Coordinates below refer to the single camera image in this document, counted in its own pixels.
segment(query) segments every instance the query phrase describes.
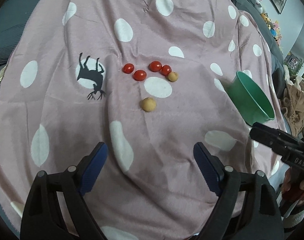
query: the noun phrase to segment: bowl rim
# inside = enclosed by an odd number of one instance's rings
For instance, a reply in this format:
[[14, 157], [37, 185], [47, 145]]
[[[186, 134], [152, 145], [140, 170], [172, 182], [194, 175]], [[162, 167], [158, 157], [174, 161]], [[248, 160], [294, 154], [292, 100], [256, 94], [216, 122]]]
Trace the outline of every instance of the bowl rim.
[[[268, 102], [269, 102], [269, 104], [270, 104], [270, 106], [271, 106], [271, 108], [272, 108], [273, 117], [270, 117], [270, 116], [262, 109], [262, 107], [257, 103], [257, 101], [253, 98], [253, 96], [250, 94], [250, 92], [247, 90], [247, 88], [245, 87], [245, 85], [244, 85], [243, 82], [241, 81], [241, 79], [240, 79], [240, 77], [239, 77], [240, 74], [241, 74], [241, 75], [246, 75], [247, 78], [249, 78], [249, 79], [251, 80], [251, 82], [252, 82], [253, 84], [255, 84], [255, 85], [260, 89], [260, 91], [261, 91], [262, 94], [265, 96], [265, 98], [268, 100]], [[246, 92], [248, 93], [248, 95], [252, 98], [252, 100], [254, 101], [254, 103], [262, 110], [262, 112], [263, 112], [270, 120], [274, 120], [274, 119], [275, 119], [275, 113], [274, 113], [273, 106], [272, 106], [270, 100], [268, 99], [268, 97], [267, 97], [267, 96], [265, 95], [265, 93], [263, 92], [263, 90], [259, 87], [259, 85], [258, 85], [256, 82], [254, 82], [254, 80], [253, 80], [252, 78], [250, 78], [247, 74], [245, 74], [245, 73], [242, 72], [242, 71], [237, 71], [237, 72], [236, 72], [236, 76], [237, 76], [237, 79], [239, 79], [239, 81], [240, 81], [240, 83], [242, 84], [242, 86], [244, 87], [244, 89], [246, 90]]]

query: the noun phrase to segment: blue gripper pad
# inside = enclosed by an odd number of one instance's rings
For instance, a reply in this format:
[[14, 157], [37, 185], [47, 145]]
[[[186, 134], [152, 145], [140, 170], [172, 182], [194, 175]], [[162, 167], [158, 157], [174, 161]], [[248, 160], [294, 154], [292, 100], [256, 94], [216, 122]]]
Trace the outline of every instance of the blue gripper pad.
[[201, 142], [194, 145], [193, 155], [210, 191], [220, 197], [220, 182], [224, 178], [223, 164], [217, 157], [212, 156]]
[[84, 173], [81, 177], [80, 186], [79, 186], [79, 193], [84, 196], [85, 193], [90, 192], [95, 184], [95, 181], [98, 177], [98, 175], [101, 172], [101, 169], [104, 166], [104, 163], [107, 159], [108, 155], [108, 148], [105, 143], [102, 143], [101, 145], [98, 145], [98, 149], [96, 150], [96, 153], [94, 156], [89, 155], [87, 158], [92, 157], [92, 160], [90, 160], [90, 163], [84, 170]]

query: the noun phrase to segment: green bowl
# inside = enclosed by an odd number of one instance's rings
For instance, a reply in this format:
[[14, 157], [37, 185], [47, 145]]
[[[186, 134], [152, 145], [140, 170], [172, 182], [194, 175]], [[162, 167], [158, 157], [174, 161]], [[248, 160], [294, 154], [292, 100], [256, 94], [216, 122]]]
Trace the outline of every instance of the green bowl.
[[250, 126], [255, 122], [263, 124], [274, 119], [274, 111], [269, 99], [247, 74], [237, 71], [226, 92], [244, 121]]

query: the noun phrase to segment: black deer print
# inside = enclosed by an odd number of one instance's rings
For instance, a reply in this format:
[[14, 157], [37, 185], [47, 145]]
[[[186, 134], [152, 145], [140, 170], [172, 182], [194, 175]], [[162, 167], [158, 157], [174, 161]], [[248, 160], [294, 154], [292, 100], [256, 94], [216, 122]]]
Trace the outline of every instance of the black deer print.
[[96, 69], [95, 70], [89, 70], [87, 68], [87, 61], [91, 56], [87, 56], [87, 58], [84, 62], [84, 65], [82, 65], [82, 63], [81, 63], [82, 54], [83, 54], [82, 52], [81, 52], [81, 54], [79, 54], [80, 70], [79, 70], [79, 75], [77, 77], [77, 80], [79, 80], [80, 78], [85, 78], [85, 79], [92, 80], [93, 82], [96, 83], [96, 84], [93, 84], [94, 91], [89, 93], [89, 95], [87, 96], [87, 100], [95, 99], [93, 94], [96, 95], [96, 93], [98, 91], [101, 93], [101, 95], [99, 96], [98, 99], [102, 99], [103, 96], [105, 97], [106, 93], [102, 90], [102, 85], [103, 85], [103, 75], [102, 75], [102, 73], [104, 73], [104, 69], [101, 66], [101, 64], [98, 63], [98, 60], [100, 58], [97, 58], [97, 60], [96, 60]]

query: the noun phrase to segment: human hand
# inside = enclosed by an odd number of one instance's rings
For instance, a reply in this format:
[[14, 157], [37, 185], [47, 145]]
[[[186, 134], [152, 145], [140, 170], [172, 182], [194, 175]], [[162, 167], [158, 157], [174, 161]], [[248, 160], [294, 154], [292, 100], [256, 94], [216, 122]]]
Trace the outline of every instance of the human hand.
[[[291, 167], [286, 171], [283, 184], [281, 186], [281, 192], [284, 194], [285, 192], [289, 191], [291, 189]], [[304, 190], [304, 180], [300, 183], [300, 189]], [[303, 205], [304, 204], [304, 194], [301, 196], [299, 202], [297, 203], [297, 206]]]

